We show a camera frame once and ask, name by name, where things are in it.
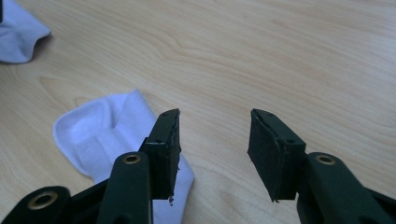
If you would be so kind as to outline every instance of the white cloth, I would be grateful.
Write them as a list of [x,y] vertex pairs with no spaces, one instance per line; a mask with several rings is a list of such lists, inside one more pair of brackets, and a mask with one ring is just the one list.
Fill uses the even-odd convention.
[[[114,160],[137,151],[156,119],[138,90],[88,102],[58,118],[53,136],[67,159],[95,183],[109,178]],[[173,206],[154,200],[155,224],[178,224],[193,181],[193,172],[180,154]]]
[[0,23],[0,62],[29,62],[37,40],[49,34],[50,28],[38,21],[14,0],[3,0],[3,21]]

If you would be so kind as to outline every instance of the brass grommet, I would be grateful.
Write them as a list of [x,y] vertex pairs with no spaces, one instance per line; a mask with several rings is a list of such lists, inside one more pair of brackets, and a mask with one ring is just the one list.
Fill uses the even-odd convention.
[[58,193],[55,191],[44,191],[37,194],[28,203],[28,208],[32,210],[38,210],[49,206],[58,199]]
[[326,165],[334,165],[335,164],[335,160],[328,156],[318,155],[315,157],[315,159],[317,159],[318,162],[326,164]]
[[140,157],[138,155],[128,155],[122,161],[126,164],[134,164],[140,161]]

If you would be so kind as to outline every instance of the light wood grain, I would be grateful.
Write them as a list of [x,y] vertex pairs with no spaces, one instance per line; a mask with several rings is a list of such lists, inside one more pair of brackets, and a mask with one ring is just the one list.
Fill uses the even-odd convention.
[[92,185],[52,124],[91,99],[139,89],[178,107],[195,172],[184,223],[297,223],[248,158],[250,110],[277,114],[361,183],[396,198],[396,3],[391,0],[20,0],[51,38],[0,64],[0,219],[26,194]]

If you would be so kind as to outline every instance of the table surface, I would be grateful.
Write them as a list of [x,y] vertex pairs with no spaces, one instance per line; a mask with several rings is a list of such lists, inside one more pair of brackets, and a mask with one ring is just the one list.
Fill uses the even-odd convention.
[[18,2],[52,34],[31,62],[0,64],[1,219],[35,189],[90,187],[52,125],[134,89],[157,116],[181,111],[195,173],[183,223],[298,222],[296,202],[271,203],[248,157],[252,108],[396,198],[394,1]]

